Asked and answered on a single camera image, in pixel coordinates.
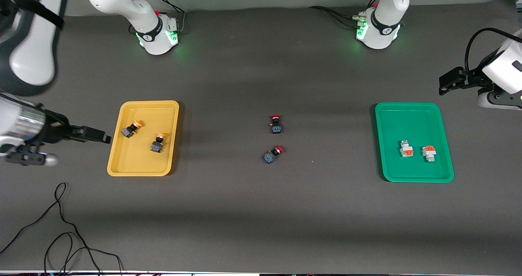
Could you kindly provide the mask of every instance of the green light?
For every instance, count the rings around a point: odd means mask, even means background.
[[[165,34],[171,45],[177,44],[177,34],[174,31],[165,31]]]
[[[397,38],[397,34],[399,33],[399,29],[400,29],[400,24],[399,24],[399,26],[397,27],[397,31],[395,31],[395,35],[393,36],[393,39],[394,39],[394,40]]]
[[[139,45],[143,47],[142,39],[139,37],[138,33],[136,33],[136,37],[137,37],[138,40],[139,40]]]
[[[365,22],[359,29],[360,30],[357,32],[357,38],[363,40],[364,36],[366,35],[366,31],[368,30],[368,23]]]

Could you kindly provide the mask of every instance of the black band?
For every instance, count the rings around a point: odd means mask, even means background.
[[[377,18],[375,18],[375,10],[373,10],[372,15],[370,17],[372,25],[379,30],[379,33],[381,35],[389,35],[392,34],[393,31],[399,26],[399,23],[394,25],[386,25],[382,24],[379,21],[377,21]]]
[[[52,24],[56,25],[59,29],[64,28],[63,18],[56,15],[51,10],[47,9],[40,2],[33,1],[33,0],[18,0],[18,1],[16,1],[16,4],[20,9],[33,12],[34,14],[38,14],[39,16],[47,19]]]
[[[137,32],[137,34],[138,34],[138,36],[140,36],[140,38],[142,38],[146,42],[153,42],[154,39],[156,38],[156,36],[161,32],[162,29],[163,29],[163,21],[158,16],[158,25],[156,25],[156,27],[153,30],[151,30],[147,33]]]

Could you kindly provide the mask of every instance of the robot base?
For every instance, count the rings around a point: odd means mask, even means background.
[[[139,39],[139,44],[151,55],[167,53],[172,47],[178,44],[179,40],[176,18],[170,18],[164,14],[158,15],[158,17],[163,22],[162,31],[160,31],[153,41],[148,42],[136,34]]]
[[[359,16],[366,16],[366,18],[369,18],[374,10],[375,8],[373,7],[368,8],[366,11],[359,12]],[[366,22],[364,22],[357,30],[356,39],[363,42],[369,48],[381,50],[387,48],[392,41],[397,38],[399,28],[400,25],[394,31],[391,31],[390,34],[382,35],[380,34],[380,31],[372,25],[370,20],[367,19]]]

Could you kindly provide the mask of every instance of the tray rim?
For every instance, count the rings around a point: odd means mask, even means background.
[[[119,140],[119,138],[121,138],[119,136],[119,130],[118,130],[119,127],[121,126],[121,123],[123,122],[121,116],[122,116],[122,114],[125,111],[127,106],[134,105],[134,104],[143,104],[143,103],[146,103],[146,104],[171,103],[173,105],[173,107],[175,108],[175,114],[174,114],[174,120],[175,121],[172,124],[173,136],[170,139],[170,152],[168,153],[168,160],[170,161],[170,163],[168,163],[167,169],[164,172],[157,172],[157,173],[155,172],[154,174],[146,174],[146,172],[114,172],[114,171],[111,170],[111,166],[112,166],[112,162],[113,162],[114,154],[115,154],[114,150],[115,150],[115,147],[116,147],[116,140]],[[172,170],[172,159],[174,157],[175,133],[177,131],[177,119],[178,119],[178,116],[179,116],[179,103],[174,101],[174,100],[171,100],[171,99],[163,100],[163,101],[128,101],[128,102],[123,103],[123,105],[121,105],[121,107],[119,108],[118,121],[116,122],[116,128],[114,129],[114,139],[112,140],[112,144],[111,144],[111,153],[108,156],[107,173],[110,176],[113,176],[113,177],[159,177],[159,176],[166,176],[170,172],[170,170]]]
[[[421,181],[419,179],[415,178],[393,178],[393,176],[390,176],[388,174],[387,168],[386,168],[386,160],[384,159],[384,149],[383,149],[383,137],[382,137],[382,126],[380,123],[380,111],[381,107],[384,107],[386,105],[394,105],[394,106],[401,106],[401,105],[409,105],[409,106],[430,106],[433,107],[436,110],[436,113],[440,117],[440,122],[438,123],[439,128],[442,130],[442,134],[444,135],[444,139],[442,139],[442,145],[444,146],[444,150],[446,151],[447,156],[449,157],[448,163],[449,163],[449,177],[446,179],[438,179],[437,181]],[[382,102],[378,103],[375,106],[375,122],[377,125],[377,135],[379,139],[379,151],[380,151],[380,162],[382,164],[383,174],[384,177],[390,181],[390,182],[404,182],[404,183],[450,183],[455,178],[455,171],[453,170],[453,163],[451,161],[451,153],[449,151],[449,145],[448,140],[446,137],[446,130],[444,129],[444,120],[442,119],[442,113],[440,111],[440,108],[434,104],[434,103],[422,103],[422,102]]]

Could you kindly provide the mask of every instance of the silver metal cylinder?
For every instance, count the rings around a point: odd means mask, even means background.
[[[22,106],[15,123],[7,135],[23,140],[33,139],[45,124],[45,114],[33,108]]]

